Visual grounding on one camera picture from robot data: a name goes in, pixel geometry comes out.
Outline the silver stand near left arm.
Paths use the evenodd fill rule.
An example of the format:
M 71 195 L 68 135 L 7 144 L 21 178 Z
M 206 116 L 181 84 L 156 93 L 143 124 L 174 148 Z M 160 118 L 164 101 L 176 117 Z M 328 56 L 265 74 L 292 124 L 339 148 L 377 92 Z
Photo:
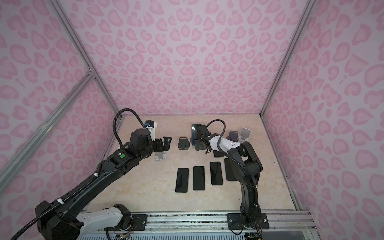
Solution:
M 167 159 L 166 152 L 154 152 L 155 154 L 155 160 L 158 161 L 163 161 Z

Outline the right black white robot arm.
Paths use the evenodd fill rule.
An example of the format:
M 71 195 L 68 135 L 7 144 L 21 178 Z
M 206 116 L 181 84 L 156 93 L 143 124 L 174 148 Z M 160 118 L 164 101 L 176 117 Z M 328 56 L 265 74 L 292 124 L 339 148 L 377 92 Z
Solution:
M 196 128 L 197 139 L 195 147 L 199 150 L 221 152 L 230 160 L 230 165 L 236 180 L 241 184 L 242 202 L 240 214 L 232 220 L 230 229 L 245 228 L 261 230 L 270 228 L 267 215 L 262 212 L 258 201 L 258 183 L 263 171 L 262 163 L 251 143 L 233 142 L 219 134 L 212 134 L 206 125 Z

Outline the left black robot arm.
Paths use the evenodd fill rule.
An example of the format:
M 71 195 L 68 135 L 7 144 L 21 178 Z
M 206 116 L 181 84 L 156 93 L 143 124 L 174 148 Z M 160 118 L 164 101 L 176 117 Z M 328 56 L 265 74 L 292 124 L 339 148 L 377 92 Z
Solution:
M 132 231 L 135 220 L 131 211 L 122 204 L 87 214 L 81 211 L 106 187 L 138 166 L 141 160 L 152 153 L 168 151 L 171 141 L 170 137 L 152 139 L 149 129 L 135 130 L 129 142 L 101 161 L 95 172 L 74 189 L 51 203 L 41 202 L 35 208 L 36 217 L 12 238 L 17 240 L 33 225 L 46 240 L 77 240 L 102 229 Z

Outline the black phone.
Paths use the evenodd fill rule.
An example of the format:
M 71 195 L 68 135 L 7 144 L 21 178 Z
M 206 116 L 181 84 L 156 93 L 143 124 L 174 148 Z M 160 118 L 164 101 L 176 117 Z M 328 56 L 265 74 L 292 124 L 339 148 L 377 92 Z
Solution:
M 224 159 L 224 163 L 225 163 L 225 171 L 226 171 L 226 180 L 228 182 L 236 182 L 237 179 L 234 175 L 234 172 L 233 172 L 233 168 L 232 168 L 232 165 L 231 165 L 231 160 L 230 159 L 227 159 L 225 158 Z
M 222 166 L 220 162 L 210 162 L 210 172 L 211 184 L 213 186 L 219 186 L 224 184 Z
M 179 168 L 177 171 L 175 192 L 187 193 L 188 185 L 189 185 L 189 169 Z
M 213 150 L 213 153 L 214 153 L 214 157 L 215 158 L 223 158 L 223 157 L 225 157 L 225 155 L 223 153 L 221 153 L 220 151 Z
M 192 146 L 195 145 L 195 141 L 198 140 L 198 132 L 197 128 L 200 127 L 201 124 L 192 124 L 191 125 L 191 138 L 190 138 L 190 143 Z

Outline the white folding phone stand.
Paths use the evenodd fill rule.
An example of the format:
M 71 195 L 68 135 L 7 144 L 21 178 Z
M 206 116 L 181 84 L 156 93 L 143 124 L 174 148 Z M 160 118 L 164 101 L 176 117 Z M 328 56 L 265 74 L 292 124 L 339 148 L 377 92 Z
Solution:
M 246 142 L 246 141 L 248 141 L 250 136 L 251 136 L 251 134 L 252 134 L 252 131 L 250 129 L 242 128 L 240 133 L 239 133 L 239 136 L 238 136 L 239 142 Z

